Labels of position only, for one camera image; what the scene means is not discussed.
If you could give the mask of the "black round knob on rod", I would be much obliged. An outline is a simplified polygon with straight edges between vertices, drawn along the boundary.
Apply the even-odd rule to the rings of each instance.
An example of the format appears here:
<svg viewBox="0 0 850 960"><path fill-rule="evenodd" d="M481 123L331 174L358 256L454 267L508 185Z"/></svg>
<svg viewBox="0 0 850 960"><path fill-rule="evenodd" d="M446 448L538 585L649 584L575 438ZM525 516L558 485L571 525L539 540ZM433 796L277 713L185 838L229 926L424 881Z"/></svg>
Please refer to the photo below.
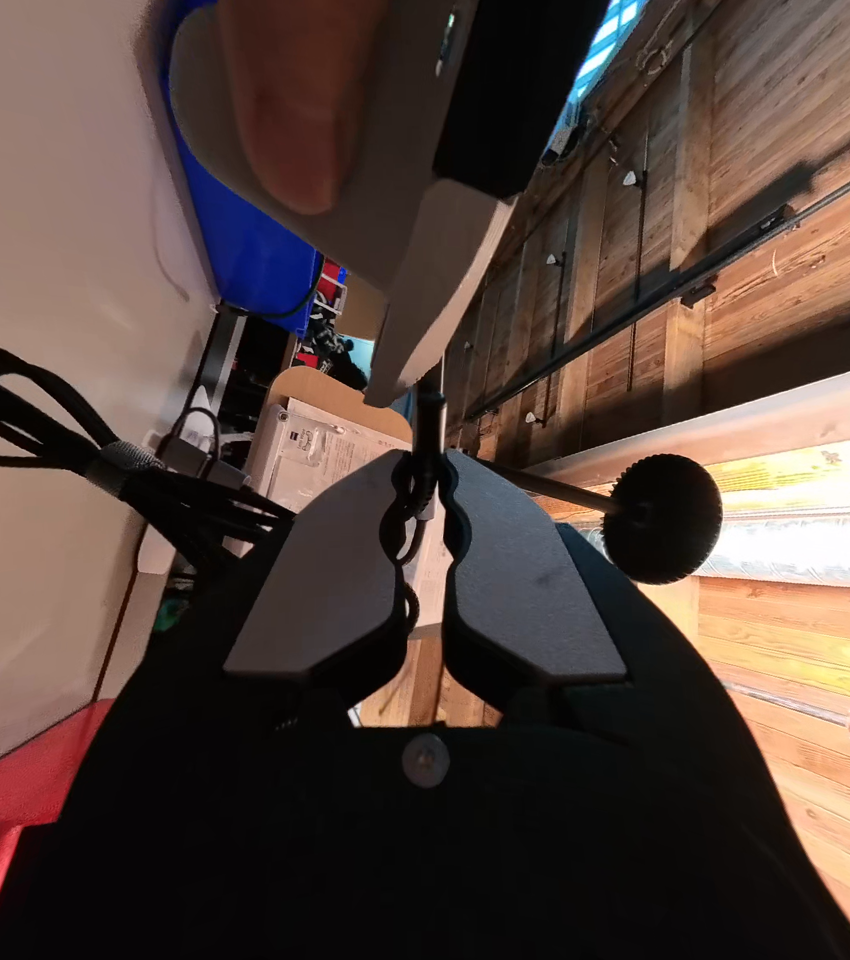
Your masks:
<svg viewBox="0 0 850 960"><path fill-rule="evenodd" d="M681 455L656 454L635 462L610 494L481 463L528 494L603 514L610 562L640 584L663 586L695 575L719 541L719 487L704 466Z"/></svg>

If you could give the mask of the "white stand base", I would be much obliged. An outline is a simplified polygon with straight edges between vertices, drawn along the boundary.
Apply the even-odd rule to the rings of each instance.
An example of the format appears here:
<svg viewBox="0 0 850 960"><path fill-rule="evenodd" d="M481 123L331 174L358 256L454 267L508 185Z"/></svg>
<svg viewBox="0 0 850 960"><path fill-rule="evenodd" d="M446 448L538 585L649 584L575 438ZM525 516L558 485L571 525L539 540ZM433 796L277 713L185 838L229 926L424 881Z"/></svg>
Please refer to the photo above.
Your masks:
<svg viewBox="0 0 850 960"><path fill-rule="evenodd" d="M206 468L215 440L215 420L204 386L198 386L177 419L161 438L150 438L149 445L162 464L172 472L198 478ZM158 530L148 526L143 534L137 558L137 571L167 577L175 549Z"/></svg>

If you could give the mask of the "blue plastic bin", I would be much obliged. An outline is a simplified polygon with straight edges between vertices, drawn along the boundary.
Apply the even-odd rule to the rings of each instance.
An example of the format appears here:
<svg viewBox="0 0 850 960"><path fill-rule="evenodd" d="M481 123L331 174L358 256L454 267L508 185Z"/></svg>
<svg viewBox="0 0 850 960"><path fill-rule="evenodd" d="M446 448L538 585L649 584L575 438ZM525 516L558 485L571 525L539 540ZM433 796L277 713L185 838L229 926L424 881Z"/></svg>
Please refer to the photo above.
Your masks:
<svg viewBox="0 0 850 960"><path fill-rule="evenodd" d="M343 311L347 270L323 258L313 246L217 180L186 144L171 109L171 46L183 21L205 6L214 6L214 2L168 3L169 21L159 41L157 68L200 250L222 306L301 337L315 310L313 304L329 310L333 319Z"/></svg>

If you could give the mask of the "person's left hand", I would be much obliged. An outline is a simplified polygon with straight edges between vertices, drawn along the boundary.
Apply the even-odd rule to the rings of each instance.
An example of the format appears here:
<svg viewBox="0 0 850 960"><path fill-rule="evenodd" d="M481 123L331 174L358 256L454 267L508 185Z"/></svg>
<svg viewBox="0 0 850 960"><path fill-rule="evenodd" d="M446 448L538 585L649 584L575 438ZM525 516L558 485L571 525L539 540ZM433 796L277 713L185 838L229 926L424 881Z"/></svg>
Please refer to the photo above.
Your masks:
<svg viewBox="0 0 850 960"><path fill-rule="evenodd" d="M349 172L383 1L222 1L239 137L263 188L301 215L333 208Z"/></svg>

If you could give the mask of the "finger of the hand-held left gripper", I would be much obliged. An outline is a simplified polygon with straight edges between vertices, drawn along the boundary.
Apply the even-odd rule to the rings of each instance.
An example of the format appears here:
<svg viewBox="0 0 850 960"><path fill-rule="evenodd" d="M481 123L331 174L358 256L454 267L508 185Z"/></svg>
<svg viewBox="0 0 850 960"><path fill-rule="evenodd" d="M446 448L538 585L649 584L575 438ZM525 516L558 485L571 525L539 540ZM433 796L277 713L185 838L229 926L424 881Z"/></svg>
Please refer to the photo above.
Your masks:
<svg viewBox="0 0 850 960"><path fill-rule="evenodd" d="M448 346L514 208L432 162L446 119L435 76L454 2L391 2L372 59L352 174L328 213L294 213L259 184L239 142L214 6L192 12L171 46L170 102L193 155L218 181L383 294L365 403L389 406Z"/></svg>

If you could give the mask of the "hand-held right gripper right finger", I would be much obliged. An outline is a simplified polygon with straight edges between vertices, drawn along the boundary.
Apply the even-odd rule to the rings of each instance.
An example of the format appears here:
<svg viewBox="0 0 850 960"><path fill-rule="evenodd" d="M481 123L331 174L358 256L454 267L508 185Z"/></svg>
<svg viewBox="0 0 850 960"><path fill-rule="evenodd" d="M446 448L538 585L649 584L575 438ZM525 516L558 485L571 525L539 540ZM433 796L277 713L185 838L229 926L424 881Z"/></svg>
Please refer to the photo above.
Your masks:
<svg viewBox="0 0 850 960"><path fill-rule="evenodd" d="M452 557L442 620L452 677L498 712L523 690L624 682L623 657L549 515L456 450L439 493Z"/></svg>

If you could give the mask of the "printed paper sheets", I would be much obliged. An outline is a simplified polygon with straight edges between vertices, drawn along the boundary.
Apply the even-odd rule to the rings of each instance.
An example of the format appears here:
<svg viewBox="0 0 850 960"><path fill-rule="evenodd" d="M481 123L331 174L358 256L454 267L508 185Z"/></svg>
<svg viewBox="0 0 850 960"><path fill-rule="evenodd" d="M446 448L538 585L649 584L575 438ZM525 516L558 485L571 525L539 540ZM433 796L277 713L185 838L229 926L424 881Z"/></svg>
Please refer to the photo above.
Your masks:
<svg viewBox="0 0 850 960"><path fill-rule="evenodd" d="M255 491L293 513L344 477L410 443L331 414L301 400L268 403L259 419L244 471ZM445 511L431 499L421 546L405 567L419 604L418 628L442 619L451 556L443 544Z"/></svg>

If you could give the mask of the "black ceiling rail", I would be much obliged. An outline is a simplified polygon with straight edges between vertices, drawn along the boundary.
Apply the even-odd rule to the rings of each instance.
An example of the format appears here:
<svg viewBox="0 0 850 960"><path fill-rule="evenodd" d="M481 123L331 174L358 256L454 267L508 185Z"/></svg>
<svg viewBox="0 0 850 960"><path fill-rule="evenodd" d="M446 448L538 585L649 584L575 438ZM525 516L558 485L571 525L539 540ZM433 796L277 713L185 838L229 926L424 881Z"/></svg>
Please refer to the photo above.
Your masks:
<svg viewBox="0 0 850 960"><path fill-rule="evenodd" d="M670 275L667 282L641 297L619 316L604 325L577 335L551 358L530 371L517 374L503 387L479 400L463 414L463 422L471 423L499 410L504 403L524 393L537 383L549 379L576 359L589 354L612 337L628 330L639 321L672 302L695 306L717 290L717 280L725 269L738 263L783 234L800 228L803 222L850 195L850 180L801 210L784 204L772 211L717 252L707 255L691 268Z"/></svg>

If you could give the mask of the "brown document board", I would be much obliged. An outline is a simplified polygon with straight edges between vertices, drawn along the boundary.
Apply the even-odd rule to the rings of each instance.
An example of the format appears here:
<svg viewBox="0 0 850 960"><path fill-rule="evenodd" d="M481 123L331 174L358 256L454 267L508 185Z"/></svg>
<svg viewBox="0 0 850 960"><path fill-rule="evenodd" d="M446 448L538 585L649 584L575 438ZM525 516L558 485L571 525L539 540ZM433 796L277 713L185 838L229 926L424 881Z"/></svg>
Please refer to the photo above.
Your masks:
<svg viewBox="0 0 850 960"><path fill-rule="evenodd" d="M343 428L367 440L382 440L390 450L411 450L419 435L397 411L365 404L361 391L345 386L309 366L293 366L270 385L251 441L250 460L266 446L272 407L294 406L304 416L325 426Z"/></svg>

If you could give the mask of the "grey desk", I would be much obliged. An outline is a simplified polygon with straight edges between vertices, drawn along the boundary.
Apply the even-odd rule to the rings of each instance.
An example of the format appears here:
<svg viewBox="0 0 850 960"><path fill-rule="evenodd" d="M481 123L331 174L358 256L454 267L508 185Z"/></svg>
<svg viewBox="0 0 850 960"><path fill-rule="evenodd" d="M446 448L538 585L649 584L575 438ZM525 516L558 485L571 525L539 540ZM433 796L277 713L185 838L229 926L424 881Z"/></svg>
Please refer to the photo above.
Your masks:
<svg viewBox="0 0 850 960"><path fill-rule="evenodd" d="M119 438L180 410L215 296L158 79L172 2L0 2L0 348ZM142 521L0 469L0 757L91 702Z"/></svg>

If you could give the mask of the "silver ventilation duct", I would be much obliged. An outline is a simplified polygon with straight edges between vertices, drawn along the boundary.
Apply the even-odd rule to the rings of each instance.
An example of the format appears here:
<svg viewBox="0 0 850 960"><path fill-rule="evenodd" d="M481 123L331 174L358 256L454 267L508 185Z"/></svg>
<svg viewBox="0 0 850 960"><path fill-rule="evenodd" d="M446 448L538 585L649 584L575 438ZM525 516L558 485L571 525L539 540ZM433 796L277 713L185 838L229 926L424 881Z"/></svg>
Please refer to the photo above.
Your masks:
<svg viewBox="0 0 850 960"><path fill-rule="evenodd" d="M850 589L850 512L729 520L696 575Z"/></svg>

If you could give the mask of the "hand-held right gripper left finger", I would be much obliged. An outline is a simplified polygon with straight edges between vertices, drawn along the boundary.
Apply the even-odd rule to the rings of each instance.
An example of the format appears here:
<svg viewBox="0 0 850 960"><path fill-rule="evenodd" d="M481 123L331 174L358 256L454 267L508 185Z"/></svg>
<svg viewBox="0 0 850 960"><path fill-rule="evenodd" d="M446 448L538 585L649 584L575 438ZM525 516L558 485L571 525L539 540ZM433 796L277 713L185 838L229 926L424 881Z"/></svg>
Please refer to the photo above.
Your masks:
<svg viewBox="0 0 850 960"><path fill-rule="evenodd" d="M292 523L224 663L272 683L388 683L407 656L397 562L406 520L389 450L323 491Z"/></svg>

